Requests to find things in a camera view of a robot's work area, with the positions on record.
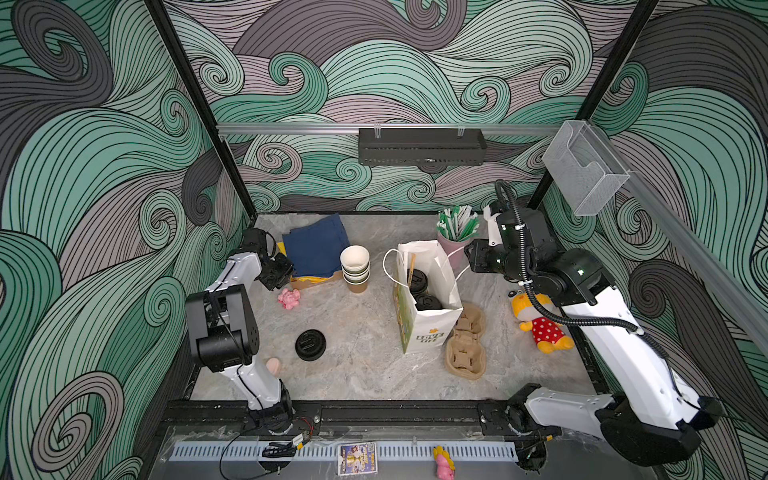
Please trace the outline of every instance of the dark blue cloth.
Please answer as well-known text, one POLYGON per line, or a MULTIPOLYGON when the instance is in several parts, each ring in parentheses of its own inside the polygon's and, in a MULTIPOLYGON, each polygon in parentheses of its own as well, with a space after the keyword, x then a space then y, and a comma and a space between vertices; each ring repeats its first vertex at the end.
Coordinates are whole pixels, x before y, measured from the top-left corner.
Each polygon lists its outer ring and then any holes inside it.
POLYGON ((328 277, 341 270, 341 252, 349 246, 339 214, 308 227, 294 228, 283 235, 286 255, 293 262, 294 276, 328 277))

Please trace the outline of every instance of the wave pattern wallpaper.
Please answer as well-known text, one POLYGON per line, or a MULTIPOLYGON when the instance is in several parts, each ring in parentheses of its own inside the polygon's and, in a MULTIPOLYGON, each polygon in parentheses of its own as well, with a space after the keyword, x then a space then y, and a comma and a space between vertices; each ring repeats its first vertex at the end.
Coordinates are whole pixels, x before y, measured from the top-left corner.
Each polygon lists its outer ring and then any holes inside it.
MULTIPOLYGON (((573 118, 634 2, 166 0, 219 122, 558 124, 573 118)), ((488 138, 479 167, 364 167, 357 139, 229 136, 260 210, 480 207, 530 194, 549 140, 488 138)), ((200 172, 202 191, 218 172, 200 172)))
POLYGON ((2 2, 0 63, 3 478, 136 478, 242 207, 143 0, 2 2))
MULTIPOLYGON (((768 312, 766 22, 768 2, 746 0, 656 15, 594 120, 768 312)), ((670 477, 765 479, 768 361, 710 295, 718 285, 701 283, 629 191, 597 217, 573 217, 555 188, 545 206, 565 246, 611 268, 677 371, 742 419, 706 431, 670 477)))

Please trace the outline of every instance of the black cup lid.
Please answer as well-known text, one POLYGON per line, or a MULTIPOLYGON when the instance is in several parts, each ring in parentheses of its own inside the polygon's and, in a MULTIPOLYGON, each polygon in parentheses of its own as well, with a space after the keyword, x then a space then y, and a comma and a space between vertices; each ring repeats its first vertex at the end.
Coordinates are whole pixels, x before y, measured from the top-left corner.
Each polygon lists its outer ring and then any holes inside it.
POLYGON ((319 330, 311 329, 296 339, 296 353, 301 360, 313 362, 326 351, 326 337, 319 330))
POLYGON ((428 285, 429 281, 427 280, 426 273, 419 269, 414 269, 413 279, 411 280, 411 295, 416 296, 420 293, 424 293, 427 290, 428 285))
POLYGON ((440 300, 437 300, 436 296, 423 293, 417 295, 415 300, 417 310, 442 310, 442 303, 440 303, 440 300))

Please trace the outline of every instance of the marble surface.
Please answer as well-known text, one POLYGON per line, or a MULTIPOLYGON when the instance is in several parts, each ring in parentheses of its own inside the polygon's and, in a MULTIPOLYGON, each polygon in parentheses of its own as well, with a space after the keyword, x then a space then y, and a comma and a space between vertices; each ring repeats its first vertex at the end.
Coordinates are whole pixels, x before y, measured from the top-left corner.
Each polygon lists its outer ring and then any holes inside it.
MULTIPOLYGON (((263 215, 257 226, 278 241, 291 228, 310 225, 321 215, 263 215)), ((302 290, 300 305, 284 310, 278 292, 255 283, 251 303, 261 335, 260 357, 277 357, 279 377, 294 399, 507 399, 527 382, 551 389, 592 394, 588 374, 576 349, 545 355, 530 332, 518 327, 507 297, 512 285, 501 275, 467 271, 458 281, 462 300, 479 305, 488 318, 481 343, 487 369, 471 381, 449 373, 445 346, 427 353, 403 354, 392 301, 392 281, 382 270, 384 253, 398 243, 436 238, 436 215, 342 215, 349 241, 371 253, 372 274, 366 292, 353 294, 343 280, 302 290), (299 359, 298 335, 319 329, 325 354, 314 362, 299 359)), ((388 270, 395 264, 387 259, 388 270)), ((243 399, 234 384, 203 368, 192 400, 243 399)))

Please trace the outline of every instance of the paper bag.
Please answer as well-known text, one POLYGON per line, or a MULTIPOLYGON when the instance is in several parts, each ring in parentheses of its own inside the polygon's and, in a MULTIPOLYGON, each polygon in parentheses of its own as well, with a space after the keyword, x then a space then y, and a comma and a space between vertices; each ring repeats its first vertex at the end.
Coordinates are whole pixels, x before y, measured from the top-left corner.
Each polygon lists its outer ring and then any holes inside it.
POLYGON ((402 351, 413 353, 439 348, 448 339, 463 311, 448 256, 437 240, 401 243, 397 250, 389 252, 397 252, 395 277, 390 276, 386 268, 385 273, 395 281, 395 308, 402 351), (407 287, 411 253, 416 254, 415 268, 427 276, 427 293, 440 300, 443 310, 416 309, 416 301, 407 287))

